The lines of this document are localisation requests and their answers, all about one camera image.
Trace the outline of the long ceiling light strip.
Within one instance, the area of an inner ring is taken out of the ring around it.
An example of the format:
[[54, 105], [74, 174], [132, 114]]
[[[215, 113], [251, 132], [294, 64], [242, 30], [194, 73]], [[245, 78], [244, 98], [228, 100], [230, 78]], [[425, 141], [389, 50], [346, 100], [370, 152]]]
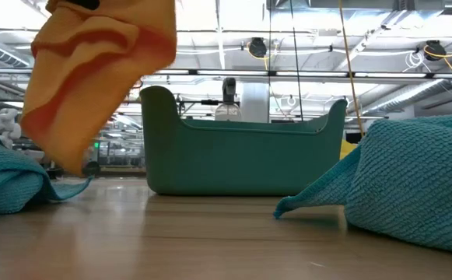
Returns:
[[381, 80], [430, 80], [449, 79], [452, 73], [423, 72], [316, 72], [316, 71], [250, 71], [250, 70], [198, 70], [198, 69], [164, 69], [152, 75], [204, 75], [233, 77], [281, 77], [301, 79], [381, 79]]

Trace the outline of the clear spray bottle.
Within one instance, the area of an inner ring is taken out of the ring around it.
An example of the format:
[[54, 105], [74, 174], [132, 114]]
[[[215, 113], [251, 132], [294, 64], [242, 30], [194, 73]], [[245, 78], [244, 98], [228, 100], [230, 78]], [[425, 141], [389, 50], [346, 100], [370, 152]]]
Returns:
[[240, 107], [235, 103], [235, 78], [225, 78], [222, 81], [222, 103], [215, 110], [216, 121], [241, 121]]

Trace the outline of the orange microfiber towel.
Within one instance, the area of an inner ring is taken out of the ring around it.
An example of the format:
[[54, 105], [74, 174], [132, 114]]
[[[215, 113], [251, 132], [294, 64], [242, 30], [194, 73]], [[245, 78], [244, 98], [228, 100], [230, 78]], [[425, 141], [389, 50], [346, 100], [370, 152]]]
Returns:
[[175, 1], [100, 0], [96, 10], [47, 1], [21, 126], [49, 159], [81, 174], [84, 152], [130, 89], [173, 63]]

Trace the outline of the blue microfiber towel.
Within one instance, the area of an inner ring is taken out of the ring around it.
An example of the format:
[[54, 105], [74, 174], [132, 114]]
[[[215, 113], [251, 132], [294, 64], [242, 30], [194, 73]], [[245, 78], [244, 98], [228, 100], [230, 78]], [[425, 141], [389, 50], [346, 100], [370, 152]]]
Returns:
[[341, 205], [348, 223], [452, 252], [452, 115], [375, 121], [357, 147], [273, 213]]
[[88, 177], [80, 184], [55, 183], [39, 163], [6, 148], [0, 140], [0, 215], [20, 212], [29, 203], [73, 198], [83, 192], [92, 179]]

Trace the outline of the teal plastic basket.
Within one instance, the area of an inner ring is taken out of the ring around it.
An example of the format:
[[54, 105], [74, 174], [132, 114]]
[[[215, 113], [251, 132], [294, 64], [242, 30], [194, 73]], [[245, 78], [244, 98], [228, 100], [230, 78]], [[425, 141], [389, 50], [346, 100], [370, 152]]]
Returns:
[[294, 195], [340, 159], [347, 102], [298, 123], [185, 120], [168, 89], [140, 92], [147, 184], [157, 194]]

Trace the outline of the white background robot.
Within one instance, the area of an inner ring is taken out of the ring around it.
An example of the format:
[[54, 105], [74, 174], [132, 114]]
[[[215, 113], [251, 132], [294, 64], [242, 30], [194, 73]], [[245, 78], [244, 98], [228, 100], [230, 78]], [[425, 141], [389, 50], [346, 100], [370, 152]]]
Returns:
[[0, 140], [3, 145], [12, 149], [13, 142], [20, 138], [22, 129], [16, 123], [18, 110], [4, 108], [0, 110]]

